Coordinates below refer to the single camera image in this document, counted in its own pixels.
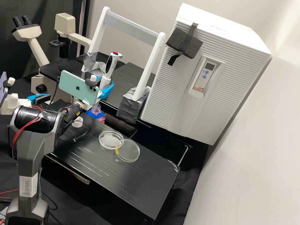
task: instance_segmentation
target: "gray robotic arm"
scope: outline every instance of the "gray robotic arm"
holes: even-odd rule
[[[12,200],[5,224],[46,224],[48,204],[38,193],[41,161],[44,155],[53,152],[59,136],[83,111],[79,102],[71,103],[61,112],[24,106],[14,110],[9,140],[17,150],[19,197]]]

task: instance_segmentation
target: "smartphone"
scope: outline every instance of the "smartphone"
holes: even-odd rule
[[[65,70],[61,72],[58,86],[62,91],[90,105],[95,104],[99,93],[99,87],[91,88],[85,83],[85,80]]]
[[[0,107],[2,106],[4,99],[8,95],[8,88],[3,87],[3,82],[7,80],[6,72],[3,72],[0,77]]]

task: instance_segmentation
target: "mint green iphone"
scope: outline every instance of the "mint green iphone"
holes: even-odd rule
[[[65,70],[60,74],[58,86],[62,91],[90,105],[95,104],[99,93],[99,87],[96,86],[91,89],[91,87],[85,83],[85,80]]]

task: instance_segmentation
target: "white bottle cap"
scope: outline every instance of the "white bottle cap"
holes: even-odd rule
[[[91,75],[91,79],[90,79],[90,80],[91,80],[92,82],[96,82],[96,79],[97,79],[96,75],[94,75],[94,74]]]
[[[15,78],[13,78],[13,77],[10,77],[9,79],[8,79],[8,81],[7,81],[7,83],[9,83],[10,85],[13,85],[14,83],[15,83]]]
[[[82,127],[83,124],[83,118],[82,117],[77,117],[74,122],[72,123],[72,126],[75,128],[80,128]]]

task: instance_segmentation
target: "petri dish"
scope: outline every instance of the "petri dish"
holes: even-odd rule
[[[121,146],[115,146],[117,156],[128,163],[137,161],[140,156],[139,146],[131,139],[121,140]]]
[[[102,147],[114,150],[116,146],[118,148],[122,146],[123,142],[121,142],[121,140],[123,140],[123,138],[123,135],[118,131],[106,130],[99,135],[99,142]]]

